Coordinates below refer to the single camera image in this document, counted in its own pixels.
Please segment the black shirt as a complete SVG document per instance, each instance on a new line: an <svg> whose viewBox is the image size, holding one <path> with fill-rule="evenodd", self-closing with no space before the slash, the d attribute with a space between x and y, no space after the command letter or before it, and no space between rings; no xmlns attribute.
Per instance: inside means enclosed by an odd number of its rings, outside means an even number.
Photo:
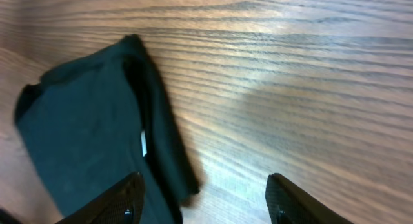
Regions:
<svg viewBox="0 0 413 224"><path fill-rule="evenodd" d="M181 202L199 192L161 75L135 34L25 86L14 122L63 216L133 172L145 183L143 223L181 223Z"/></svg>

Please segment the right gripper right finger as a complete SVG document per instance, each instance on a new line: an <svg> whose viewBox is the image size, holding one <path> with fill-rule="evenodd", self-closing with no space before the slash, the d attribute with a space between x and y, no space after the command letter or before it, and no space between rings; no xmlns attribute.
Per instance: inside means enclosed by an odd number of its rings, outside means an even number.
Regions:
<svg viewBox="0 0 413 224"><path fill-rule="evenodd" d="M272 224L351 224L285 176L268 176L265 199Z"/></svg>

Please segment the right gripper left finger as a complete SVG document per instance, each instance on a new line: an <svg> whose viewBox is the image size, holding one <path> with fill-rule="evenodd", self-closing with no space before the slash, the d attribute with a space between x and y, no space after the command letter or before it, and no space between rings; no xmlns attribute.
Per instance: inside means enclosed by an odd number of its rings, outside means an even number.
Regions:
<svg viewBox="0 0 413 224"><path fill-rule="evenodd" d="M134 172L56 224L139 224L144 196L143 177Z"/></svg>

